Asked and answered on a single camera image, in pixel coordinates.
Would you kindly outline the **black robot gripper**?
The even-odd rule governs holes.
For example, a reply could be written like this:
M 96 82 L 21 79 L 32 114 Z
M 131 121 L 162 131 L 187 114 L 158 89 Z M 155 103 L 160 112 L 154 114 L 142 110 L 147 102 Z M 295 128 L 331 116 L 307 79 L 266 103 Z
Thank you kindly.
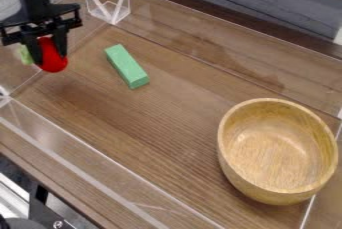
M 43 64 L 39 37 L 52 34 L 52 40 L 61 57 L 67 56 L 67 33 L 83 25 L 80 5 L 48 4 L 21 6 L 8 18 L 0 20 L 0 37 L 4 45 L 23 43 L 36 65 Z

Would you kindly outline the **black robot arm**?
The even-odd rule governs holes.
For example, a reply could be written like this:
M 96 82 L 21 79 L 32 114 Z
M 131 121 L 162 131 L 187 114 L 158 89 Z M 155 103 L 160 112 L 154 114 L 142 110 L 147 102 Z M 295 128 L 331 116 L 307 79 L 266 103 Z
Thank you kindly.
M 27 46 L 33 63 L 44 64 L 40 40 L 51 36 L 52 46 L 61 59 L 67 58 L 71 29 L 83 25 L 77 3 L 53 4 L 51 0 L 19 0 L 20 9 L 0 20 L 0 39 L 4 46 Z

